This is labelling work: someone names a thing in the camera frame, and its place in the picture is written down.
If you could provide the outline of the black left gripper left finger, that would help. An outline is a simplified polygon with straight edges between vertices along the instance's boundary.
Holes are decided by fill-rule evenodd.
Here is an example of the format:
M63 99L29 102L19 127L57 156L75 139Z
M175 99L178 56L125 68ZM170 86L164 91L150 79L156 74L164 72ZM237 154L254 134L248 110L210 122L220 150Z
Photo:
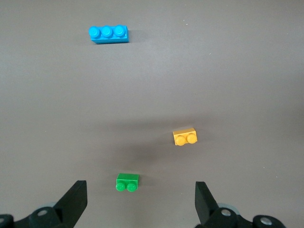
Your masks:
M15 221L11 214L1 214L2 228L73 228L87 207L87 183L78 180L52 207L41 207Z

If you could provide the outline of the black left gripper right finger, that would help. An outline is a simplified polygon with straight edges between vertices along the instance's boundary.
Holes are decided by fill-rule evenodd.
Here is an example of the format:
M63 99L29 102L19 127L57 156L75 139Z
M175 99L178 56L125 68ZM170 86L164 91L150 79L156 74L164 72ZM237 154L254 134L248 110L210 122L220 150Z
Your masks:
M200 223L198 228L283 228L284 224L268 215L256 215L252 221L244 219L239 211L228 204L218 204L203 181L195 185L195 209Z

